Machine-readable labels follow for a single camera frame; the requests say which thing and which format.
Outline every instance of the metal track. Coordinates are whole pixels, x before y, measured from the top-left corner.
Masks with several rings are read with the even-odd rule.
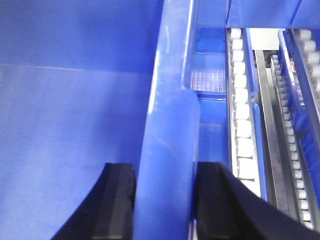
[[[293,185],[295,190],[295,200],[298,203],[299,220],[308,228],[313,229],[314,223],[312,214],[309,210],[309,198],[306,191],[305,177],[301,167],[301,158],[298,151],[298,144],[296,135],[292,126],[291,111],[288,108],[288,91],[286,88],[285,80],[281,75],[281,65],[278,61],[278,56],[274,55],[271,58],[271,71],[274,89],[278,100],[282,127],[285,133],[285,141],[287,146],[287,153],[290,159],[291,174],[293,177]]]
[[[272,108],[268,78],[265,65],[265,56],[262,50],[255,51],[255,59],[259,81],[260,110],[263,116],[267,153],[270,158],[270,168],[274,187],[274,205],[283,213],[290,216],[288,194],[285,186],[285,177],[279,149],[275,116]]]

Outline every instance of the white roller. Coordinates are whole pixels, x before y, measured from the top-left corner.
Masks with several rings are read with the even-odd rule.
[[[307,200],[300,200],[300,208],[302,210],[308,210],[309,208],[309,204],[308,204],[308,201]]]
[[[298,160],[298,153],[296,152],[290,152],[290,155],[291,155],[291,160],[292,161],[297,161]]]
[[[293,136],[294,135],[294,130],[292,128],[286,128],[286,134],[288,136]]]
[[[289,144],[289,150],[290,150],[290,152],[297,151],[297,145],[296,144]]]
[[[309,70],[312,78],[320,78],[320,64],[310,64]]]
[[[232,39],[231,40],[231,50],[241,50],[244,47],[244,41],[242,39]]]
[[[274,69],[275,70],[281,70],[281,66],[280,65],[274,65]]]
[[[283,116],[283,120],[285,120],[285,121],[291,120],[291,114],[290,113],[283,113],[282,116]]]
[[[275,75],[276,76],[281,76],[281,70],[275,70]]]
[[[231,28],[230,39],[239,39],[241,37],[241,28]]]
[[[320,53],[317,51],[306,52],[305,60],[308,64],[318,64],[320,62]]]
[[[284,114],[288,114],[288,113],[289,113],[289,108],[288,108],[287,106],[283,106],[283,107],[282,107],[282,112],[283,112]]]
[[[311,221],[311,215],[309,211],[303,210],[302,211],[302,219],[303,221]]]
[[[317,77],[313,80],[313,86],[316,92],[320,92],[320,77]]]
[[[250,108],[246,103],[236,103],[235,105],[235,119],[247,120],[250,116]]]
[[[297,31],[297,35],[300,40],[310,40],[311,39],[311,31],[308,29],[299,29]]]
[[[292,127],[291,121],[284,121],[284,126],[288,129]]]
[[[248,101],[248,90],[245,88],[234,89],[234,102],[245,104]]]
[[[289,144],[294,144],[296,143],[295,137],[294,136],[287,136],[288,143]]]
[[[305,183],[301,179],[296,179],[296,188],[297,189],[303,189],[305,187]]]
[[[298,198],[299,199],[306,199],[307,198],[307,192],[303,189],[298,189]]]
[[[239,158],[251,158],[254,154],[254,142],[251,138],[236,139],[236,155]]]
[[[286,89],[284,87],[279,87],[279,93],[284,94],[286,92]]]
[[[292,161],[292,167],[294,170],[299,170],[300,169],[300,162]]]
[[[233,86],[244,89],[247,86],[247,76],[244,74],[233,75]]]
[[[316,42],[313,40],[303,40],[302,43],[302,50],[306,52],[314,52],[316,50]]]
[[[245,74],[246,64],[243,61],[235,61],[233,63],[233,74]]]
[[[235,121],[235,136],[237,138],[249,138],[251,136],[252,126],[248,120]]]
[[[245,52],[243,50],[233,50],[232,51],[232,62],[242,62],[245,57]]]
[[[282,107],[287,107],[288,106],[288,100],[281,100],[281,106]]]
[[[279,88],[283,88],[285,86],[285,82],[284,81],[278,81],[278,87]]]
[[[294,178],[302,179],[302,172],[300,170],[294,170]]]
[[[311,222],[309,222],[309,221],[305,221],[305,222],[304,222],[304,225],[305,225],[308,229],[311,229],[311,230],[314,229],[313,224],[312,224]]]
[[[286,93],[280,93],[280,99],[281,100],[286,100],[287,99],[287,94]]]
[[[250,180],[241,180],[241,182],[251,191],[253,192],[255,195],[257,195],[258,197],[261,197],[261,193],[260,193],[260,186],[258,184],[256,184],[254,181],[250,181]]]
[[[240,179],[254,179],[257,171],[256,162],[252,158],[238,158],[238,177]]]

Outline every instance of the blue plastic wall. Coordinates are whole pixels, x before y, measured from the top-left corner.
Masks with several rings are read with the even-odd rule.
[[[106,162],[138,172],[162,7],[0,2],[0,239],[50,239]]]
[[[10,0],[0,63],[152,73],[163,0]]]
[[[227,102],[200,98],[198,162],[222,162],[231,168],[228,149]]]

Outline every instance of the blue divider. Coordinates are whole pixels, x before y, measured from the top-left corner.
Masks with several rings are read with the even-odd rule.
[[[311,133],[301,138],[300,144],[315,193],[315,199],[320,210],[320,156],[317,153],[315,141]]]
[[[293,72],[290,57],[292,57],[292,46],[288,32],[285,29],[280,29],[279,37],[279,53],[278,60],[281,64],[281,74],[284,77],[288,91],[288,105],[292,109],[292,125],[298,132],[308,131],[310,128],[308,121],[308,113],[305,103],[301,96],[298,76]]]
[[[134,240],[186,240],[200,106],[184,87],[196,1],[166,1],[156,50],[134,208]]]

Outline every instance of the metal rail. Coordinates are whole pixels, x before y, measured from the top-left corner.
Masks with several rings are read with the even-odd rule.
[[[283,213],[290,216],[288,194],[281,162],[281,153],[276,130],[276,123],[270,97],[265,57],[262,50],[255,50],[255,59],[259,83],[259,100],[264,121],[267,151],[270,157],[271,173],[275,192],[275,205]]]

